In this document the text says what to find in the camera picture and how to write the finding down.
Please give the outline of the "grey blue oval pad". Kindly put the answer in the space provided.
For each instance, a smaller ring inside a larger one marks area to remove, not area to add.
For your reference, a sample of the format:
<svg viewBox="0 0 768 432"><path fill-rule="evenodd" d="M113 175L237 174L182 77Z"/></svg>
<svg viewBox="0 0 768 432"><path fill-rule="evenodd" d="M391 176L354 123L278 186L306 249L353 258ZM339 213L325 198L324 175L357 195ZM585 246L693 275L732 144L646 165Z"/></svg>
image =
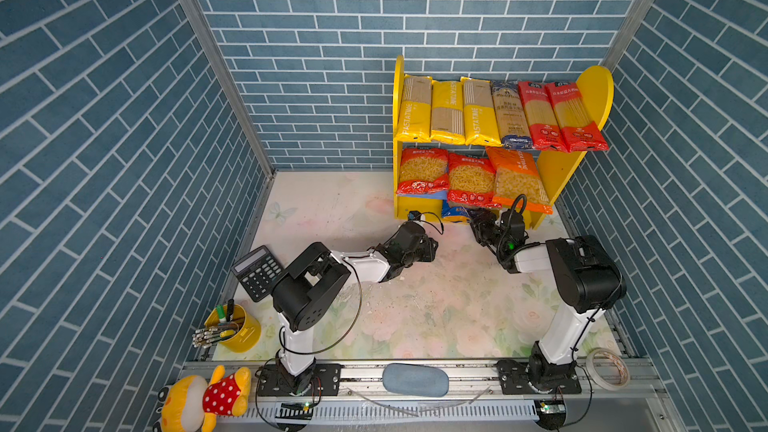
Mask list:
<svg viewBox="0 0 768 432"><path fill-rule="evenodd" d="M382 384L394 394L439 398L448 393L450 380L440 368L390 363L382 373Z"/></svg>

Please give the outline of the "black calculator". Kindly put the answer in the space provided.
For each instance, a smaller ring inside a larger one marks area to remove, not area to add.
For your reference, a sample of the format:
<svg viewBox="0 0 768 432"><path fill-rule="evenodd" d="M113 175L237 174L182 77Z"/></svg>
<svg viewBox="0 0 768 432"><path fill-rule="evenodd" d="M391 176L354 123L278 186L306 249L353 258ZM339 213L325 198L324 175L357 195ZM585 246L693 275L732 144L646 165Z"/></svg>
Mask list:
<svg viewBox="0 0 768 432"><path fill-rule="evenodd" d="M231 272L253 302L269 296L285 275L283 265L266 245L238 259Z"/></svg>

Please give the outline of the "red macaroni bag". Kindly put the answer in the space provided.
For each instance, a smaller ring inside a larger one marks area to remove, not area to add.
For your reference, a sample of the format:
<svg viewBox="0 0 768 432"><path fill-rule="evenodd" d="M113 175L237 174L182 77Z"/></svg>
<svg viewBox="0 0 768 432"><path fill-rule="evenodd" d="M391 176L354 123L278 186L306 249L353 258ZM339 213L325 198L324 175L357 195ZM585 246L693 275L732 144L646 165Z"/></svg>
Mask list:
<svg viewBox="0 0 768 432"><path fill-rule="evenodd" d="M431 195L449 188L449 153L444 149L407 148L402 151L398 195Z"/></svg>
<svg viewBox="0 0 768 432"><path fill-rule="evenodd" d="M448 175L449 202L471 207L501 207L494 200L496 170L489 159L450 153Z"/></svg>

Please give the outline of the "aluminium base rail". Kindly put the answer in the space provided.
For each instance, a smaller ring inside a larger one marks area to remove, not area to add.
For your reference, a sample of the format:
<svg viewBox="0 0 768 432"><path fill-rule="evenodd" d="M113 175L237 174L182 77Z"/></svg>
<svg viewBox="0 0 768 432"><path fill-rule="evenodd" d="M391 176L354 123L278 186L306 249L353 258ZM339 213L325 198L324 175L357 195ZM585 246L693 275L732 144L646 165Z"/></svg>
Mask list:
<svg viewBox="0 0 768 432"><path fill-rule="evenodd" d="M319 361L298 379L260 367L242 420L271 430L520 422L536 431L674 431L647 359L578 365L534 386L521 359Z"/></svg>

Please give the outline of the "red yellow spaghetti bag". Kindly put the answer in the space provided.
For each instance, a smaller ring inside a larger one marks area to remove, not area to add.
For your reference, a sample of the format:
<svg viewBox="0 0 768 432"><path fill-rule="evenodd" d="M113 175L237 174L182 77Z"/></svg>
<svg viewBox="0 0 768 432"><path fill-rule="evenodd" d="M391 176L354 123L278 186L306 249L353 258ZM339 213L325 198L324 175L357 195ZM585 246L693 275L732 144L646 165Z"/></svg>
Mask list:
<svg viewBox="0 0 768 432"><path fill-rule="evenodd" d="M545 85L545 90L569 152L609 150L575 83L551 82Z"/></svg>
<svg viewBox="0 0 768 432"><path fill-rule="evenodd" d="M522 81L517 87L533 148L539 151L566 152L561 129L545 86L542 83Z"/></svg>

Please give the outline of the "yellow pen cup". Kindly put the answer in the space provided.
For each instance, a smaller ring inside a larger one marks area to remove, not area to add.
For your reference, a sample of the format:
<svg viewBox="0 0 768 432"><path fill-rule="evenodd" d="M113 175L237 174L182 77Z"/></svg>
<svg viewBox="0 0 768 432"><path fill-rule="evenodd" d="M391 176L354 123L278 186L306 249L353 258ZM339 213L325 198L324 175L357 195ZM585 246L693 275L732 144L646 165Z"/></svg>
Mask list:
<svg viewBox="0 0 768 432"><path fill-rule="evenodd" d="M204 324L193 332L192 345L198 349L223 346L231 352L244 353L257 345L261 332L261 324L229 299L217 305Z"/></svg>

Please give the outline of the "blue clear spaghetti bag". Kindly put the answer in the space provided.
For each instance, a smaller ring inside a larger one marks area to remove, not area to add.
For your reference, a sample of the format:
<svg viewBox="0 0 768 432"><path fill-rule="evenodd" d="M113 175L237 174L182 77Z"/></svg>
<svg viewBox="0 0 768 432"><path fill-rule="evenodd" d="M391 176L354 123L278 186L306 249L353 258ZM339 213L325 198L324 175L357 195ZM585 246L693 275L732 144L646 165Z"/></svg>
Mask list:
<svg viewBox="0 0 768 432"><path fill-rule="evenodd" d="M492 81L491 94L501 145L511 150L532 150L533 139L517 83Z"/></svg>

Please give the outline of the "clear tape roll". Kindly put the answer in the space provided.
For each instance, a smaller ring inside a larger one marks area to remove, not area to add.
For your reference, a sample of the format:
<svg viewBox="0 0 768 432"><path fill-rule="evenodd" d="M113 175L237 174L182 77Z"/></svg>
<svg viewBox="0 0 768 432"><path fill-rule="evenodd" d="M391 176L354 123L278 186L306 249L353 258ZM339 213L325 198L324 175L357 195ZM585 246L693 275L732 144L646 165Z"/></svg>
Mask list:
<svg viewBox="0 0 768 432"><path fill-rule="evenodd" d="M585 366L594 383L606 391L620 391L631 381L624 359L606 348L592 350L586 357Z"/></svg>

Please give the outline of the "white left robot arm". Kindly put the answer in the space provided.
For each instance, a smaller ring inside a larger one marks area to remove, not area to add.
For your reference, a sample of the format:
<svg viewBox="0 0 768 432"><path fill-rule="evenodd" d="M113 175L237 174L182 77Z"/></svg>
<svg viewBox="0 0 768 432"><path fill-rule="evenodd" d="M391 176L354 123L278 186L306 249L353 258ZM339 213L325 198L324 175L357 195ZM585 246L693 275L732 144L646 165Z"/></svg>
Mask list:
<svg viewBox="0 0 768 432"><path fill-rule="evenodd" d="M291 379L302 378L314 368L316 357L331 348L313 347L313 328L348 282L358 287L388 282L416 263L433 262L437 250L437 240L417 221L402 223L386 241L364 252L310 244L271 289L281 324L278 368Z"/></svg>

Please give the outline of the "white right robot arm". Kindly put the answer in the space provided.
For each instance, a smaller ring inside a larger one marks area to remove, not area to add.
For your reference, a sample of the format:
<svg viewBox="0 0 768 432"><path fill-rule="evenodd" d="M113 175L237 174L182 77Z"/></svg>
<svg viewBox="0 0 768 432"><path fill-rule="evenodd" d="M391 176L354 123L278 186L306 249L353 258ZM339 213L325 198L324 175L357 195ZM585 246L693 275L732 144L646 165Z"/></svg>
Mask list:
<svg viewBox="0 0 768 432"><path fill-rule="evenodd" d="M498 363L513 394L579 393L577 353L592 324L626 294L618 266L593 235L528 242L522 213L510 208L497 217L488 209L469 213L477 243L489 249L510 274L550 272L561 299L544 336L525 364Z"/></svg>

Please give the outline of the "blue orecchiette pasta bag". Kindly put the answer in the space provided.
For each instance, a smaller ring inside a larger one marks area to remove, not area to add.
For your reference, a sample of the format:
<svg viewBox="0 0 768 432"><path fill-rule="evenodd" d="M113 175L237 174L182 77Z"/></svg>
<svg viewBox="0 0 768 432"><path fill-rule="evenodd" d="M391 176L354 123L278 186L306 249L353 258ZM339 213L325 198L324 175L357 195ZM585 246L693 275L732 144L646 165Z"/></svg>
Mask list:
<svg viewBox="0 0 768 432"><path fill-rule="evenodd" d="M448 223L469 223L472 219L473 208L465 204L447 200L442 202L441 218Z"/></svg>

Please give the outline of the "yellow plush toy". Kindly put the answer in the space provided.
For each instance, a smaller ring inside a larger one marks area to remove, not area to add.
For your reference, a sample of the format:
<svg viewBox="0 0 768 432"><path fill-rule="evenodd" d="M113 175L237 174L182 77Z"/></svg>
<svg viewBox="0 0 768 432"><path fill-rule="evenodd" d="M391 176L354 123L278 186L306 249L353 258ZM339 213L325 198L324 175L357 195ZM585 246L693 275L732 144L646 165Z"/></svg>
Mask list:
<svg viewBox="0 0 768 432"><path fill-rule="evenodd" d="M219 418L242 417L249 409L253 372L222 365L207 380L191 375L158 392L159 419L152 431L214 431Z"/></svg>

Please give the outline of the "orange pasta bag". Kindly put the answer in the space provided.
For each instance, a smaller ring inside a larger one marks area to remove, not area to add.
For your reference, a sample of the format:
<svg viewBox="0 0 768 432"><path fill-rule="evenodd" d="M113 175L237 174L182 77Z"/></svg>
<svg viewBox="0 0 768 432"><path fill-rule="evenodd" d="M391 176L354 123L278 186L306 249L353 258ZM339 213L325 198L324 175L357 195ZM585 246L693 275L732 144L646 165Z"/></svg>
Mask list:
<svg viewBox="0 0 768 432"><path fill-rule="evenodd" d="M525 195L527 211L547 215L553 213L534 157L530 153L487 147L486 154L495 169L495 203L511 206L519 195Z"/></svg>

